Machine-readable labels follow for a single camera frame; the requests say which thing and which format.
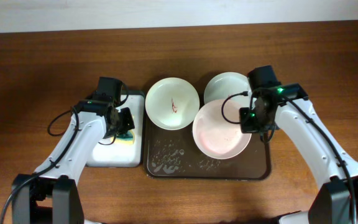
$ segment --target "white bowl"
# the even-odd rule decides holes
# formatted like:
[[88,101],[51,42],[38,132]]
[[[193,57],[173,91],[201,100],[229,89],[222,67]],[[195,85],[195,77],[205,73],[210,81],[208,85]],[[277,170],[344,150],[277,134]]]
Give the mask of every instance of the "white bowl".
[[236,96],[232,100],[238,102],[242,107],[249,107],[250,86],[248,78],[236,72],[225,72],[216,75],[206,85],[204,91],[204,103],[207,104],[214,100],[226,99],[236,93],[248,91],[249,96]]
[[200,109],[194,87],[181,78],[164,78],[154,84],[146,96],[150,120],[160,128],[178,130],[193,122]]
[[[240,124],[231,124],[222,117],[224,100],[214,100],[204,105],[193,123],[193,138],[198,148],[214,159],[229,159],[242,152],[251,134],[242,134]],[[231,121],[239,120],[241,105],[229,100],[224,105],[224,115]]]

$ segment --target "sponge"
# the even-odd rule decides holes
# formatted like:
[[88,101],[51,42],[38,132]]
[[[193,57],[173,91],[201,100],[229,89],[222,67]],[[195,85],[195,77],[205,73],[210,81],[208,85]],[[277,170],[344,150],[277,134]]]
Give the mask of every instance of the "sponge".
[[135,143],[135,134],[132,130],[125,134],[119,134],[116,137],[115,144],[133,145]]

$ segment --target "food residue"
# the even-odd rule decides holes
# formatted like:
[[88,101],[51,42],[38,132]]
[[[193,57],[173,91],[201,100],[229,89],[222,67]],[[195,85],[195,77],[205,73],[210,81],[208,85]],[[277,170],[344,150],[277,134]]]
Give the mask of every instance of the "food residue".
[[171,102],[172,102],[172,113],[178,112],[178,107],[175,106],[175,104],[174,104],[174,102],[173,102],[173,98],[171,98]]

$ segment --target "white wall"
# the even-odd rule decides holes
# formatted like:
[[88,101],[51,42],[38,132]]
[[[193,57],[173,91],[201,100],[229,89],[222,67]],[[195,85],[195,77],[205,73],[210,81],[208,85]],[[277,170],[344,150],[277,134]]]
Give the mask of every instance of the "white wall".
[[0,0],[0,32],[358,19],[358,0]]

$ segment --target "green led light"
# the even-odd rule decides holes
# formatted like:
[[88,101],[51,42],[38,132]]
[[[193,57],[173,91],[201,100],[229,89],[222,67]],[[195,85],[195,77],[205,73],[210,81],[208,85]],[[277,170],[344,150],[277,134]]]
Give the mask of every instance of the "green led light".
[[282,91],[284,91],[284,89],[283,88],[278,88],[277,91],[278,91],[278,94],[280,94]]

